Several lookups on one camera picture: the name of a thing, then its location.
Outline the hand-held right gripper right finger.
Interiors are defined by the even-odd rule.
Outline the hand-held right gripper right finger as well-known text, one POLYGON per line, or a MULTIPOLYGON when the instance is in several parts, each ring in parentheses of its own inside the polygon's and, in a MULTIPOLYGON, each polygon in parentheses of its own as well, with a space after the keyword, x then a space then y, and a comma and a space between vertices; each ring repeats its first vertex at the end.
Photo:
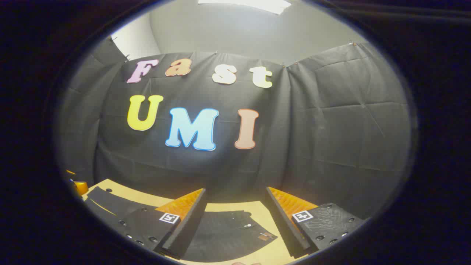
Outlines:
POLYGON ((294 258, 329 248, 365 223, 334 203, 318 206, 272 187, 266 187, 266 208, 294 258))

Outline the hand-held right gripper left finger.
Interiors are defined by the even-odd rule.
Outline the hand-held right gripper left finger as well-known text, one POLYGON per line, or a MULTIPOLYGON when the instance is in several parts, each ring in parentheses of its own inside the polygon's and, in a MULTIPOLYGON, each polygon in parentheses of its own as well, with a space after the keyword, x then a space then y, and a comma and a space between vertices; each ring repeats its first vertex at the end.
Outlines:
POLYGON ((119 219, 120 233, 137 245, 179 259, 186 252, 205 211, 200 188, 157 208, 140 208, 119 219))

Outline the dark grey jeans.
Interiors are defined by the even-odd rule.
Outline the dark grey jeans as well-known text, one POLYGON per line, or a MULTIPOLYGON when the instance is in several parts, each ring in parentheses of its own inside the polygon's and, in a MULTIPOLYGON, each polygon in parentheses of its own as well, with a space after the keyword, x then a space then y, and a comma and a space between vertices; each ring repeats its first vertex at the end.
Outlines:
MULTIPOLYGON (((113 195, 99 187, 88 194, 85 204, 120 235, 119 219, 140 208, 157 208, 113 195)), ((251 213, 244 210, 204 211, 193 240, 179 259, 213 263, 242 258, 272 243, 276 238, 276 235, 254 221, 251 213)))

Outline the black backdrop cloth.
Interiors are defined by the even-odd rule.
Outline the black backdrop cloth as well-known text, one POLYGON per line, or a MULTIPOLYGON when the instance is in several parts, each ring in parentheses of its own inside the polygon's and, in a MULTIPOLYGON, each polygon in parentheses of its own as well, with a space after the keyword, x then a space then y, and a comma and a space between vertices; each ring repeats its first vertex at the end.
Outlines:
POLYGON ((245 202, 269 186, 368 218, 410 152, 404 86, 369 43, 287 67, 210 52, 89 57, 58 106, 57 157, 77 180, 165 198, 205 188, 212 203, 245 202))

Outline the white ceiling light panel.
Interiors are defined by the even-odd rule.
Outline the white ceiling light panel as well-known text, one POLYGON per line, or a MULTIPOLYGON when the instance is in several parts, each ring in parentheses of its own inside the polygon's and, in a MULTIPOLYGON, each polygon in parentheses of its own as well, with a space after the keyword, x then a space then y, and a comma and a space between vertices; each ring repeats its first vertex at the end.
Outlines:
POLYGON ((198 4, 231 4, 256 8, 279 15, 292 5, 286 0, 198 0, 198 4))

